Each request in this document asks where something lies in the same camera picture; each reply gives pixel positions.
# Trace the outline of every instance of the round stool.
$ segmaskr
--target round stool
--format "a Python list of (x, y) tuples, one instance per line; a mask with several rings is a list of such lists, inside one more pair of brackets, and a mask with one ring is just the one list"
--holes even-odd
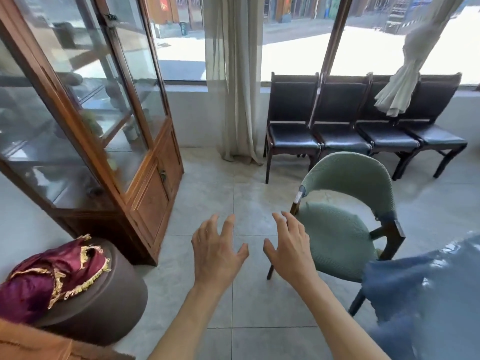
[(58, 301), (33, 323), (70, 339), (107, 346), (123, 338), (140, 320), (147, 306), (148, 291), (143, 279), (109, 241), (93, 238), (110, 259), (104, 272), (84, 292)]

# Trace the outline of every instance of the curtain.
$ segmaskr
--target curtain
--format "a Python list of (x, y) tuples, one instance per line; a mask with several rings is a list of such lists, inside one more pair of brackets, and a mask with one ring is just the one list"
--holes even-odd
[(223, 159), (256, 154), (264, 0), (203, 0), (208, 112)]
[(375, 96), (375, 106), (380, 111), (396, 117), (409, 107), (423, 63), (440, 39), (450, 16), (462, 2), (463, 0), (432, 0), (417, 28), (405, 36), (403, 66)]

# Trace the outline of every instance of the green trash bin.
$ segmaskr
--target green trash bin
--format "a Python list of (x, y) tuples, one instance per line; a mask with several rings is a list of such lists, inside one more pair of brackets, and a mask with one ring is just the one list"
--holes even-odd
[(182, 36), (187, 36), (188, 35), (187, 23), (186, 22), (180, 22), (179, 24), (180, 24), (181, 35)]

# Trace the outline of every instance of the hand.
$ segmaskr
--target hand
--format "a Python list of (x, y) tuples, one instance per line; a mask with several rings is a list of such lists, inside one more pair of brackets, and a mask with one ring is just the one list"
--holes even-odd
[(286, 222), (278, 213), (272, 213), (278, 231), (278, 248), (275, 250), (269, 239), (263, 242), (263, 252), (278, 274), (291, 286), (297, 286), (304, 279), (317, 278), (310, 237), (305, 227), (291, 213), (282, 212)]
[(204, 221), (191, 238), (195, 260), (195, 284), (223, 293), (232, 284), (243, 262), (248, 258), (248, 245), (233, 252), (233, 225), (235, 215), (228, 216), (222, 233), (217, 231), (219, 216), (214, 214)]

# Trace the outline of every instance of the black leather chair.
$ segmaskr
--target black leather chair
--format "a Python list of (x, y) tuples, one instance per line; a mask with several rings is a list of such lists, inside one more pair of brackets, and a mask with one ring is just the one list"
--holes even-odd
[(375, 107), (375, 96), (387, 85), (391, 76), (373, 76), (371, 87), (368, 91), (367, 101), (357, 122), (357, 130), (368, 141), (372, 149), (370, 154), (379, 152), (395, 153), (400, 161), (392, 175), (392, 180), (399, 178), (400, 172), (404, 171), (411, 157), (420, 149), (420, 142), (409, 134), (399, 129), (396, 124), (402, 117), (391, 118)]
[(407, 164), (413, 157), (424, 150), (435, 150), (443, 156), (433, 175), (434, 178), (438, 178), (447, 164), (467, 147), (465, 139), (435, 124), (458, 89), (461, 78), (461, 73), (420, 76), (410, 106), (405, 114), (400, 116), (398, 126), (405, 133), (417, 139), (421, 147), (407, 159), (398, 178), (402, 177)]
[(366, 77), (321, 75), (320, 94), (309, 124), (321, 144), (319, 159), (340, 151), (370, 153), (372, 146), (358, 133), (355, 123), (371, 82), (371, 74)]
[(265, 183), (270, 176), (272, 156), (308, 155), (309, 170), (321, 150), (308, 128), (317, 95), (319, 74), (314, 76), (276, 75), (272, 72), (270, 102), (263, 156), (267, 158)]

